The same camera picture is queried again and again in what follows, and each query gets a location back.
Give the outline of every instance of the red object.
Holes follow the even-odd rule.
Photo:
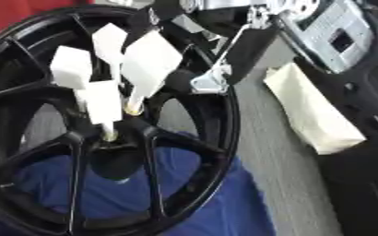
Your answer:
[[[91,2],[92,0],[0,0],[0,30],[41,11]]]

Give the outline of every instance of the white block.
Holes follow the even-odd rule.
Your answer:
[[[112,23],[99,29],[92,36],[96,55],[108,64],[122,62],[122,47],[127,33]]]
[[[122,95],[115,81],[89,83],[81,94],[82,98],[86,98],[92,124],[105,124],[123,119]]]
[[[93,72],[88,51],[66,46],[58,47],[50,69],[55,83],[70,89],[85,89]]]
[[[150,98],[182,59],[182,55],[168,41],[152,30],[126,49],[122,75],[145,97]]]

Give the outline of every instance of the metal bracket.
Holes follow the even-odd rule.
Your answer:
[[[229,64],[211,68],[204,75],[192,79],[191,85],[195,94],[223,94],[228,91],[227,76],[232,74]]]

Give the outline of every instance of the robotic arm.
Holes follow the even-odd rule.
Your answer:
[[[246,20],[210,70],[191,77],[193,93],[225,93],[280,35],[316,87],[367,137],[378,142],[378,19],[352,0],[157,0],[151,25],[181,14],[202,19],[219,9],[242,9]]]

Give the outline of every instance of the metal screw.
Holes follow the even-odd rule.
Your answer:
[[[148,10],[148,15],[149,15],[149,20],[150,20],[150,23],[154,26],[158,25],[159,22],[160,22],[160,19],[158,17],[158,15],[156,15],[155,11],[153,10],[153,8],[150,8]]]
[[[186,13],[192,13],[199,7],[196,0],[179,0],[179,3]]]

